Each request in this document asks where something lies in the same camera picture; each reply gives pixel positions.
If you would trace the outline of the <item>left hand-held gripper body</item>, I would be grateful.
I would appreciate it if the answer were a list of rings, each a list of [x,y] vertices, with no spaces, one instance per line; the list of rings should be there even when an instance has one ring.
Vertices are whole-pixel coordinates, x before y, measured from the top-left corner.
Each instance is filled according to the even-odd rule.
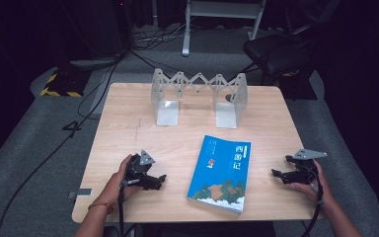
[[[145,151],[134,154],[127,165],[125,172],[125,183],[128,186],[142,187],[145,182],[154,182],[151,176],[147,175],[155,160]]]

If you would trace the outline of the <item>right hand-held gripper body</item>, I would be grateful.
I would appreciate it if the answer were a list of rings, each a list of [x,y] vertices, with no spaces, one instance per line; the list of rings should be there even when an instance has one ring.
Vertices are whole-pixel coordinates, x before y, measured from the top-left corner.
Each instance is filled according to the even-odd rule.
[[[301,176],[299,183],[311,184],[319,172],[314,163],[315,159],[327,157],[326,152],[301,148],[293,155],[296,171]]]

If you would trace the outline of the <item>blue paperback book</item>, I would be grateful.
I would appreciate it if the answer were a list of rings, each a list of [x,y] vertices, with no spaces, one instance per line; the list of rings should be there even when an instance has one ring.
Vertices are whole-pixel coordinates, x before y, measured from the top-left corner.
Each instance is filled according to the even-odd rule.
[[[251,143],[205,135],[187,198],[236,213],[245,206]]]

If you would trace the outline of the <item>grey expandable metal book rack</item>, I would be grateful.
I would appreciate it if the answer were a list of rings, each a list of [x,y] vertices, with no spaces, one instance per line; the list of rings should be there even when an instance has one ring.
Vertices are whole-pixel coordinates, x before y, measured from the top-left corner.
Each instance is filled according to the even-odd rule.
[[[219,128],[237,128],[242,111],[248,104],[246,75],[239,73],[230,81],[222,74],[207,79],[202,73],[188,77],[178,72],[168,77],[161,69],[153,73],[151,103],[157,125],[178,125],[179,111],[185,96],[211,96],[215,124]]]

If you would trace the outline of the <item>person's right hand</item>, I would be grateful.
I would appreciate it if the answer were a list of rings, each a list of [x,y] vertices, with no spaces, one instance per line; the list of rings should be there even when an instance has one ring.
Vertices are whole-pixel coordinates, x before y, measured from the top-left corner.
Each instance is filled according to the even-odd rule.
[[[319,181],[321,183],[321,187],[323,189],[323,196],[322,201],[324,206],[329,206],[331,203],[335,201],[335,198],[332,195],[332,192],[329,188],[328,181],[324,175],[324,172],[322,170],[321,165],[315,161],[314,164],[317,167],[318,174],[319,174]],[[318,198],[318,182],[315,181],[312,185],[305,185],[300,183],[291,183],[288,185],[288,187],[291,190],[298,191],[302,194],[304,194],[306,197],[308,197],[311,200],[317,201]]]

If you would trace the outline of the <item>person's left hand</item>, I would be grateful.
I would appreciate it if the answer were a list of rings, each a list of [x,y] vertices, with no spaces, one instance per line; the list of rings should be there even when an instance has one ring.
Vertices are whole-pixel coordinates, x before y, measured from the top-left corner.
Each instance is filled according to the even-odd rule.
[[[112,207],[117,206],[117,199],[120,191],[120,183],[124,178],[127,165],[131,159],[131,154],[127,155],[120,163],[118,170],[112,174],[104,189],[97,197],[98,202],[107,203]]]

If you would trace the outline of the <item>grey tape strip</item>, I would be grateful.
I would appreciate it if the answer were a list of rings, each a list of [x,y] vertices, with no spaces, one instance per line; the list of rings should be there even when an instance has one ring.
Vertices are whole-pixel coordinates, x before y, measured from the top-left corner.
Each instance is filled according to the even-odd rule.
[[[68,194],[67,194],[67,198],[69,199],[76,199],[77,197],[81,197],[81,196],[90,196],[92,194],[92,190],[91,189],[78,189],[77,191],[70,191]]]

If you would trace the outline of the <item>black tape floor mark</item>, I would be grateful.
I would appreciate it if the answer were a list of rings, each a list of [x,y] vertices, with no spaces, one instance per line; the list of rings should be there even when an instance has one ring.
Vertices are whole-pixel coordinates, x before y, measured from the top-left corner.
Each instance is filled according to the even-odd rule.
[[[80,123],[77,120],[73,120],[72,122],[66,124],[65,126],[62,127],[64,131],[68,131],[69,138],[73,138],[75,133],[79,130],[81,130]]]

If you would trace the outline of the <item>grey floor mat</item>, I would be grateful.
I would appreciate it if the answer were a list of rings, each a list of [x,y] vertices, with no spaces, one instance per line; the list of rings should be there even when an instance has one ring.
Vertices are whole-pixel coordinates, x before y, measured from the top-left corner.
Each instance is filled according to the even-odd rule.
[[[42,96],[52,71],[36,63],[18,70],[0,55],[0,237],[69,236],[76,228],[67,194],[79,187],[98,122],[85,121],[67,138],[62,127],[93,101]],[[349,152],[318,73],[311,84],[317,100],[287,104],[300,138],[329,152],[325,167],[337,199],[366,237],[379,237],[379,188]]]

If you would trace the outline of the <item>black yellow striped base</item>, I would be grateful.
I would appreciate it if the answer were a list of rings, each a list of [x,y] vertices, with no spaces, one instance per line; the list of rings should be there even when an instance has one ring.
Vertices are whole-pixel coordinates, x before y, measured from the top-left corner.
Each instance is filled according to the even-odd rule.
[[[40,94],[42,96],[83,97],[91,74],[91,71],[65,72],[56,69],[48,78]]]

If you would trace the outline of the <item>white metal stand frame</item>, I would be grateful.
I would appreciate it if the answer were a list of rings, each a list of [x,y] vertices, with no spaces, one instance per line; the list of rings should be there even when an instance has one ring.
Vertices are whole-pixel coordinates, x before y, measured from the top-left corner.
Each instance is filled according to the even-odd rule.
[[[215,17],[254,20],[253,29],[248,32],[248,38],[254,40],[257,36],[266,0],[258,3],[213,2],[212,0],[187,0],[186,28],[184,34],[182,56],[190,54],[190,21],[192,17]]]

